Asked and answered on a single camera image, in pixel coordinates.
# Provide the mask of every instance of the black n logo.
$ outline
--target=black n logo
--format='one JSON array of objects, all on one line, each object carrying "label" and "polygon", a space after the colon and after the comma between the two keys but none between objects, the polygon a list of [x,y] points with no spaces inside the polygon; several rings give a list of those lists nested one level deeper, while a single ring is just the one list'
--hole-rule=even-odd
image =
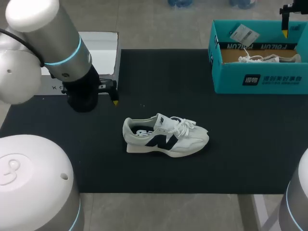
[{"label": "black n logo", "polygon": [[153,139],[151,139],[146,146],[148,147],[154,147],[157,145],[157,147],[170,150],[173,148],[173,146],[178,142],[178,139],[173,135],[171,138],[166,142],[167,136],[165,135],[157,135]]}]

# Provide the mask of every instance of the shoe tongue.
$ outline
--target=shoe tongue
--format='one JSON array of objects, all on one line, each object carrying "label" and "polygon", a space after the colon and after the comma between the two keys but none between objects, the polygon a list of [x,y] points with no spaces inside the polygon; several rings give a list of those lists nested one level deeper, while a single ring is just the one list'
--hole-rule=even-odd
[{"label": "shoe tongue", "polygon": [[176,124],[176,120],[170,119],[167,116],[164,116],[162,114],[157,114],[157,121],[154,125],[154,130],[157,128],[164,128],[167,130],[174,129],[174,126]]}]

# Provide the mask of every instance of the teal shoe box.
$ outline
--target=teal shoe box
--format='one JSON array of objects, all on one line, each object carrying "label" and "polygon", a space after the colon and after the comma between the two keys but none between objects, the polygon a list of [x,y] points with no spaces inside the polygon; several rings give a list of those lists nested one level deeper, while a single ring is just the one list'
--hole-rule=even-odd
[{"label": "teal shoe box", "polygon": [[[260,36],[249,47],[230,36],[240,24]],[[292,50],[301,63],[224,63],[225,50]],[[208,56],[216,93],[222,94],[308,94],[307,22],[290,22],[289,36],[281,31],[281,21],[215,20],[212,23]]]}]

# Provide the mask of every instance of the gray floor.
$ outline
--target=gray floor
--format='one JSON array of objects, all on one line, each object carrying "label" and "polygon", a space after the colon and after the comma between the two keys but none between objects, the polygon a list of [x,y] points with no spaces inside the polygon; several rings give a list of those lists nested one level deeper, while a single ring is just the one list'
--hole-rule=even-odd
[{"label": "gray floor", "polygon": [[[0,1],[0,27],[5,7]],[[62,0],[79,31],[118,31],[124,49],[207,48],[213,19],[280,20],[279,8],[292,0],[261,0],[251,10],[233,9],[228,0],[194,0],[188,9],[167,0]],[[292,14],[291,20],[308,20]],[[0,102],[0,126],[9,105]],[[270,214],[281,195],[265,195]],[[236,195],[82,194],[85,231],[242,231]]]}]

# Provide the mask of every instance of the white tag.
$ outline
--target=white tag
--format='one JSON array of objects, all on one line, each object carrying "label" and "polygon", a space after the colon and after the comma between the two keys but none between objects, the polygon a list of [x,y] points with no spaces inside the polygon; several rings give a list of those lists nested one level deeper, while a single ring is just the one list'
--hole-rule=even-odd
[{"label": "white tag", "polygon": [[260,35],[257,32],[249,29],[243,24],[240,24],[230,38],[249,47],[259,36]]}]

